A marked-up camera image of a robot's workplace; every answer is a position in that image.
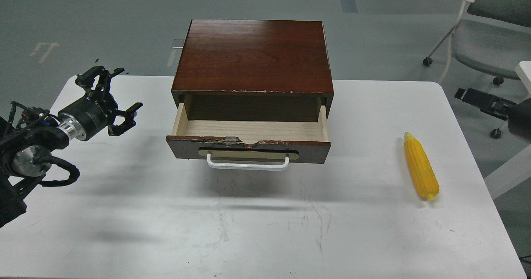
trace dark wood panel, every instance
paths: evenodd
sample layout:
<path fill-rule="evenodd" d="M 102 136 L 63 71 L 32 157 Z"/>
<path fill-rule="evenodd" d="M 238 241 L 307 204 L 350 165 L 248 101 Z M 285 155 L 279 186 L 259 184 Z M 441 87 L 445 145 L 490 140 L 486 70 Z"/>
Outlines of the dark wood panel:
<path fill-rule="evenodd" d="M 187 105 L 188 120 L 317 122 L 315 95 L 195 95 Z"/>
<path fill-rule="evenodd" d="M 258 141 L 245 144 L 239 140 L 228 141 L 225 137 L 166 136 L 175 158 L 202 159 L 197 151 L 203 149 L 245 149 L 298 153 L 295 163 L 323 164 L 330 150 L 330 142 L 321 141 Z"/>
<path fill-rule="evenodd" d="M 172 90 L 331 96 L 322 22 L 193 20 Z"/>

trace wooden box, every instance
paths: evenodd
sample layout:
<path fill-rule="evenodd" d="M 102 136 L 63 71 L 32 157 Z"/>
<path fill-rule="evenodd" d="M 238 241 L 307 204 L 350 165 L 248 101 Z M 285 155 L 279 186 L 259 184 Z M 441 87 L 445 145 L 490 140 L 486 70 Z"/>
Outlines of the wooden box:
<path fill-rule="evenodd" d="M 330 149 L 322 22 L 192 20 L 171 92 L 176 158 L 324 163 Z"/>

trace robotic arm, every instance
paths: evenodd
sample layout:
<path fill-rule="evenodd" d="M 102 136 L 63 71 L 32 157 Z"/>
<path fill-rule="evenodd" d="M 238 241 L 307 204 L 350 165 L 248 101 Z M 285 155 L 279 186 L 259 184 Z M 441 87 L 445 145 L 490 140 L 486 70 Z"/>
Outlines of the robotic arm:
<path fill-rule="evenodd" d="M 495 118 L 507 120 L 511 134 L 527 143 L 531 143 L 531 98 L 516 104 L 508 99 L 472 88 L 468 88 L 468 90 L 459 88 L 455 93 L 455 98 L 478 107 L 481 112 L 492 115 Z M 499 130 L 493 130 L 491 136 L 495 137 L 496 131 Z"/>
<path fill-rule="evenodd" d="M 52 156 L 52 151 L 67 147 L 74 138 L 88 141 L 105 126 L 110 136 L 120 136 L 135 126 L 134 117 L 142 103 L 121 111 L 110 94 L 112 77 L 123 71 L 118 68 L 110 73 L 99 66 L 78 75 L 76 84 L 85 90 L 85 95 L 59 111 L 57 116 L 51 115 L 49 110 L 11 102 L 8 120 L 0 117 L 0 227 L 26 212 L 23 200 L 38 184 L 60 187 L 78 179 L 79 170 L 66 160 Z M 93 88 L 97 76 L 99 80 Z M 17 107 L 23 111 L 21 119 L 13 126 Z M 117 116 L 124 117 L 120 125 L 114 125 Z M 52 165 L 67 170 L 68 179 L 42 180 Z M 23 179 L 11 185 L 10 176 Z"/>

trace yellow corn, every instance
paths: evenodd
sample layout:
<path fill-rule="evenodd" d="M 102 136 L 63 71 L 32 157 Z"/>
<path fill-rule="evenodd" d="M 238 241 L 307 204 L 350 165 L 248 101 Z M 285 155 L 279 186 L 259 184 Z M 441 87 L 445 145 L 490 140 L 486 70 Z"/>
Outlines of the yellow corn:
<path fill-rule="evenodd" d="M 423 199 L 434 200 L 438 194 L 438 183 L 421 143 L 411 133 L 406 132 L 404 134 L 404 148 L 406 149 L 409 172 L 413 178 L 413 183 L 415 183 L 417 193 Z"/>

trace table surface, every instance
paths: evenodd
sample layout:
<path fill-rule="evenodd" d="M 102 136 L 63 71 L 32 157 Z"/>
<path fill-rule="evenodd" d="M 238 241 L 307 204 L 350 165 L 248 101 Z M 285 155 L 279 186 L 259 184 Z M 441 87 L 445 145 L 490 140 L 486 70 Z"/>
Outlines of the table surface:
<path fill-rule="evenodd" d="M 137 126 L 54 152 L 81 177 L 29 194 L 0 230 L 0 276 L 525 278 L 439 85 L 334 81 L 326 163 L 265 172 L 175 159 L 172 81 L 113 80 L 121 108 L 144 102 Z M 71 78 L 51 111 L 82 93 Z M 406 131 L 438 177 L 434 203 L 415 192 Z"/>

